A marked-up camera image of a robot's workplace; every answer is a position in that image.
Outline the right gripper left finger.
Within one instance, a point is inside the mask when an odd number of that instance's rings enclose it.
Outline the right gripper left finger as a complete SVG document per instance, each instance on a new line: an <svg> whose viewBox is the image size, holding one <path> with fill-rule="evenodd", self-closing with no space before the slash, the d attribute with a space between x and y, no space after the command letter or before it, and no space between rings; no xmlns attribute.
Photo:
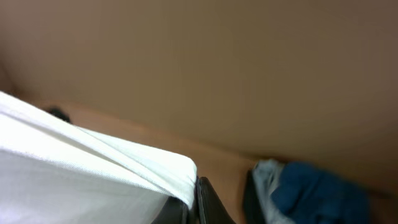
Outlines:
<svg viewBox="0 0 398 224"><path fill-rule="evenodd" d="M169 197L151 224L188 224L189 209L180 199Z"/></svg>

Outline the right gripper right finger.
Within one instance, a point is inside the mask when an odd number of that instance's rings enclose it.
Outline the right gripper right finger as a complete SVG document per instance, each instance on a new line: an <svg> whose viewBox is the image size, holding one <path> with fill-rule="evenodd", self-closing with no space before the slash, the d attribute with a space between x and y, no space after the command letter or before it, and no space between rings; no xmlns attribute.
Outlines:
<svg viewBox="0 0 398 224"><path fill-rule="evenodd" d="M209 179L198 178L196 188L199 224L235 224Z"/></svg>

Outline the white t-shirt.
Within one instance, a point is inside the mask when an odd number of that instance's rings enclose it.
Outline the white t-shirt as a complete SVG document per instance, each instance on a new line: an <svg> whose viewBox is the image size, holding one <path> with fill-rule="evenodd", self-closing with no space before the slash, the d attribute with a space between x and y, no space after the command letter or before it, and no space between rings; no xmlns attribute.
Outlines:
<svg viewBox="0 0 398 224"><path fill-rule="evenodd" d="M169 197L195 221L186 156L67 123L1 94L2 223L152 223Z"/></svg>

